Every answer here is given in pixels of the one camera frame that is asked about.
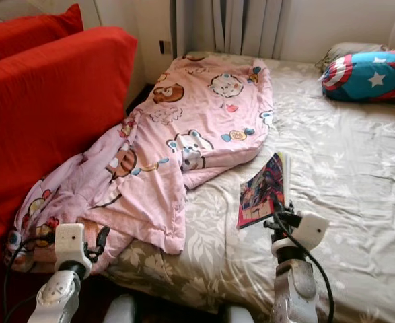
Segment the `pink cartoon print blanket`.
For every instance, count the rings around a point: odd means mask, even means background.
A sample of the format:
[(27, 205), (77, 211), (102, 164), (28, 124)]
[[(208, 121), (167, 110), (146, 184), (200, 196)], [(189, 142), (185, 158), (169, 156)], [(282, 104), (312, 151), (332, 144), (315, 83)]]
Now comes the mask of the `pink cartoon print blanket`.
[(68, 223), (83, 224), (88, 239), (108, 229), (95, 272), (136, 240), (179, 255), (187, 192), (255, 159), (273, 110), (271, 71), (262, 59), (175, 59), (123, 121), (33, 185), (7, 235), (4, 264), (55, 271), (55, 243), (46, 235)]

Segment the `grey robot leg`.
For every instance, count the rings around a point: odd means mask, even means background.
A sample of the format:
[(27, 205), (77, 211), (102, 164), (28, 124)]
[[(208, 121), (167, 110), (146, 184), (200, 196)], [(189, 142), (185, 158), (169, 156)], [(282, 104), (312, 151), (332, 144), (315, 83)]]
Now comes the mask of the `grey robot leg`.
[(223, 323), (255, 323), (249, 310), (240, 306), (225, 306), (219, 313)]
[(132, 295), (118, 296), (109, 304), (107, 313), (105, 314), (102, 323), (135, 323), (136, 322), (136, 308), (135, 298)]

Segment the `bed with beige floral sheet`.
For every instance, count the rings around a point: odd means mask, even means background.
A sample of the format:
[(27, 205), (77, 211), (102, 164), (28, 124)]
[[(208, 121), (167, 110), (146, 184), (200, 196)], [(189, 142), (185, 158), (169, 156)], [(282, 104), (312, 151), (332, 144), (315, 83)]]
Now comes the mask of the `bed with beige floral sheet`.
[(329, 220), (313, 255), (330, 280), (334, 323), (395, 323), (395, 105), (326, 98), (312, 63), (267, 65), (275, 119), (258, 157), (188, 192), (181, 254), (135, 241), (105, 276), (206, 312), (238, 304), (268, 322), (277, 264), (271, 231), (238, 229), (237, 207), (241, 184), (285, 153), (293, 206)]

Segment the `stars and stripes bolster pillow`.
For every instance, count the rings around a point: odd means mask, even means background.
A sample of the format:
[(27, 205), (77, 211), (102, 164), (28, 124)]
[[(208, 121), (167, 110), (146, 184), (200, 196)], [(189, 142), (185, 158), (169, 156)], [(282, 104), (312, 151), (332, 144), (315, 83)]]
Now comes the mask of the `stars and stripes bolster pillow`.
[(322, 87), (333, 100), (395, 104), (395, 51), (342, 56), (324, 71)]

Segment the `grey left robot leg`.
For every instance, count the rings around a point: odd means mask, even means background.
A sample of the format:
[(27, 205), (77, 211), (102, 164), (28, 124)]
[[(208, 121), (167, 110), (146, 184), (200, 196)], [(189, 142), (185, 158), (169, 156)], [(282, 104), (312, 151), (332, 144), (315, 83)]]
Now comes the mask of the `grey left robot leg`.
[(107, 313), (105, 314), (102, 323), (135, 323), (136, 322), (136, 308), (135, 298), (132, 295), (118, 296), (109, 304)]

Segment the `grey right robot leg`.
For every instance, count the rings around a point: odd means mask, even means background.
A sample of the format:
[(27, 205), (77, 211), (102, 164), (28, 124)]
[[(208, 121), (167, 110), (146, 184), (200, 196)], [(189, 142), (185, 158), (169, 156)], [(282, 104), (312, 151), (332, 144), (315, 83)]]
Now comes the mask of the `grey right robot leg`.
[(240, 306), (225, 306), (219, 313), (223, 323), (255, 323), (249, 310)]

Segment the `colourful comic book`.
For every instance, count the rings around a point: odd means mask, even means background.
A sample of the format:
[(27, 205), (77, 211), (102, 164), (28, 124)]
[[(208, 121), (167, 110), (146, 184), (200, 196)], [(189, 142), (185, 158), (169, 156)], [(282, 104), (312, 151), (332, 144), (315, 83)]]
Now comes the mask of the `colourful comic book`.
[(253, 178), (240, 185), (238, 229), (264, 221), (287, 206), (286, 194), (290, 190), (289, 156), (274, 153)]

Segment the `large red fabric cushion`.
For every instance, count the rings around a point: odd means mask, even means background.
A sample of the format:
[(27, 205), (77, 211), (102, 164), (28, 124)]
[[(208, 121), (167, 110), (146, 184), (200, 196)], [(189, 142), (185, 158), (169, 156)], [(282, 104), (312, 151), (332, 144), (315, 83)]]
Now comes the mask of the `large red fabric cushion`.
[(28, 191), (124, 118), (137, 40), (101, 26), (0, 60), (1, 260)]

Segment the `small red fabric cushion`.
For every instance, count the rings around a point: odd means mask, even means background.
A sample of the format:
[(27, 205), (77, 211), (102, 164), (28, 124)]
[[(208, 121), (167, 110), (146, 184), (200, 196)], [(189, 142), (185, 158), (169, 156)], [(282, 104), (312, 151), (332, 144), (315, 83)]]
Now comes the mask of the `small red fabric cushion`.
[(78, 4), (60, 15), (37, 15), (0, 22), (0, 60), (83, 31)]

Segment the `small beige floral pillow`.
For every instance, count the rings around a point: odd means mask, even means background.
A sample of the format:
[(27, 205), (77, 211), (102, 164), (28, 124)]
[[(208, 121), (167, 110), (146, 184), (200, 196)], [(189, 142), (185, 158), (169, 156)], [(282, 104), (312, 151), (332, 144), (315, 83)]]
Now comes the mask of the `small beige floral pillow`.
[(388, 50), (389, 47), (382, 44), (341, 42), (330, 47), (323, 58), (315, 64), (315, 67), (323, 73), (330, 63), (338, 58), (342, 58), (343, 56), (356, 55), (357, 53), (362, 52), (384, 52)]

